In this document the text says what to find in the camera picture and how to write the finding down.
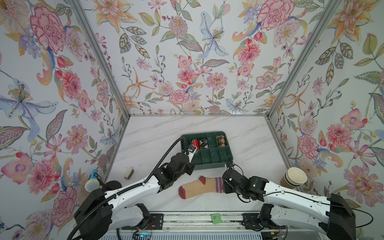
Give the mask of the striped tan maroon purple sock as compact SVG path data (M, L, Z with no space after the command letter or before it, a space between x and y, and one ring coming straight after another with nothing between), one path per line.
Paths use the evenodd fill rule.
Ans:
M200 176L198 180L179 187L179 196L184 200L206 193L224 193L222 178L206 178Z

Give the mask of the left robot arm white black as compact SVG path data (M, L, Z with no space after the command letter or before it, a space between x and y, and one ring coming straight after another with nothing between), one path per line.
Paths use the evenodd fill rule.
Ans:
M92 191L75 212L76 226L68 239L98 240L109 230L127 226L143 228L150 213L137 201L170 188L183 174L191 175L195 168L194 155L191 150L178 153L146 179L125 188Z

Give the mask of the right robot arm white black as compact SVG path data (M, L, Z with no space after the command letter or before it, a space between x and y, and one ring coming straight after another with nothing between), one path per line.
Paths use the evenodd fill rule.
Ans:
M355 240L356 215L339 195L314 196L288 189L265 178L246 178L233 168L223 174L226 194L260 201L263 206L253 222L263 229L284 226L312 230L330 240Z

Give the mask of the green divided organizer tray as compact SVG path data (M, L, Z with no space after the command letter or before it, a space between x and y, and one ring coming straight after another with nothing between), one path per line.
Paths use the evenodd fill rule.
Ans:
M218 147L216 136L219 135L224 135L226 138L227 146L224 148ZM223 168L227 162L234 160L229 140L223 131L184 134L182 137L187 141L186 143L181 143L183 151L191 144L192 139L207 138L209 141L208 149L199 149L194 155L192 162L195 164L195 170Z

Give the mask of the small beige block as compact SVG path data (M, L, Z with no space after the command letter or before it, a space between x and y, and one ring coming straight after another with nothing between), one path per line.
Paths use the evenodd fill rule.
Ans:
M132 175L134 174L135 170L132 168L132 167L129 167L126 169L126 172L125 172L125 175L124 175L124 178L126 180L130 180Z

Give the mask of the green sticky tag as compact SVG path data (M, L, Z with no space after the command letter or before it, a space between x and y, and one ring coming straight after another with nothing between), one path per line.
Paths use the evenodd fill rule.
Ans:
M212 220L212 224L214 224L214 225L221 224L223 222L222 217L219 213L212 214L211 220Z

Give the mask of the red rolled sock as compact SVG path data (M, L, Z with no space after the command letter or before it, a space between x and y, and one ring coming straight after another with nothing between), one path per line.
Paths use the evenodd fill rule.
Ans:
M191 144L196 147L197 150L200 149L200 144L198 139L192 139Z

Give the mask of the brown checkered rolled sock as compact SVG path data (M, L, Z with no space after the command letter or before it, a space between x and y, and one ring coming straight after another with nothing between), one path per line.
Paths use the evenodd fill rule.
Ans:
M224 135L216 136L217 144L219 148L224 148L227 146L226 144L226 138Z

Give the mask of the black white argyle rolled sock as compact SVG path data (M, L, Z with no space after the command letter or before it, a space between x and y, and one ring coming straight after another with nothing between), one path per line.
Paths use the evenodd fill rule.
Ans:
M199 144L200 144L200 149L208 149L209 148L209 141L207 138L200 138Z

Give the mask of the black round stand base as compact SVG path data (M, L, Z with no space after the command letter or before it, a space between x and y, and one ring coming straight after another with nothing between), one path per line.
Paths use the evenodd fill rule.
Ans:
M122 184L118 181L109 181L107 183L101 184L101 186L102 186L102 191L107 192L107 191L120 189L122 187Z

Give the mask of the stacked paper cups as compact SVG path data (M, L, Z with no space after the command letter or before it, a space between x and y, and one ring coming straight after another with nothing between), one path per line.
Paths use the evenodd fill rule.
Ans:
M301 187L307 182L307 180L308 177L303 170L300 168L291 167L281 178L280 185L288 189L294 189Z

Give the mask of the blue white toy microphone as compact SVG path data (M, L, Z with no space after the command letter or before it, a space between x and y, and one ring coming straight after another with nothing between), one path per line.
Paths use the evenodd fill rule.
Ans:
M98 179L98 170L94 169L89 179L86 181L84 188L87 192L91 193L100 187L100 181Z

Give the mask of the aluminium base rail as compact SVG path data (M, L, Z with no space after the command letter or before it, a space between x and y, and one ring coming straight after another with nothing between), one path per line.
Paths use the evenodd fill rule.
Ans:
M288 227L316 231L325 234L327 225L315 217L291 209L272 208L270 212L226 212L219 213L222 223L212 224L211 212L149 212L150 217L143 228L121 227L122 230L190 230L190 229L227 229L227 230L279 230Z

